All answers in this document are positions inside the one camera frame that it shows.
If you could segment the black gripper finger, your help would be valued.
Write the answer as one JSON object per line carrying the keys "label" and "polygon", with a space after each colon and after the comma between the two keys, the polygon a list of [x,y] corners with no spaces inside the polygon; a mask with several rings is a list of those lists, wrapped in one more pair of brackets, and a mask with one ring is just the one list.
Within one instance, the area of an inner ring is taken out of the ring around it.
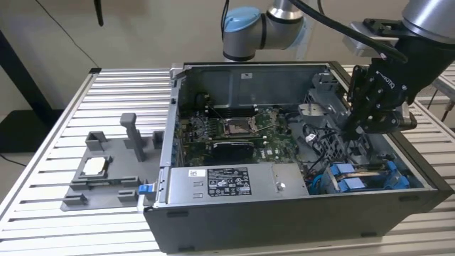
{"label": "black gripper finger", "polygon": [[369,134],[385,134],[398,130],[404,103],[389,98],[385,90],[371,90],[362,105],[362,129]]}
{"label": "black gripper finger", "polygon": [[367,102],[366,92],[370,88],[367,72],[369,72],[369,67],[366,66],[357,65],[353,69],[350,90],[349,90],[349,102],[351,103],[351,107],[350,107],[351,113],[343,126],[343,138],[345,139],[358,138],[358,133],[355,130],[366,119],[365,117],[367,113],[367,107],[365,106]]}

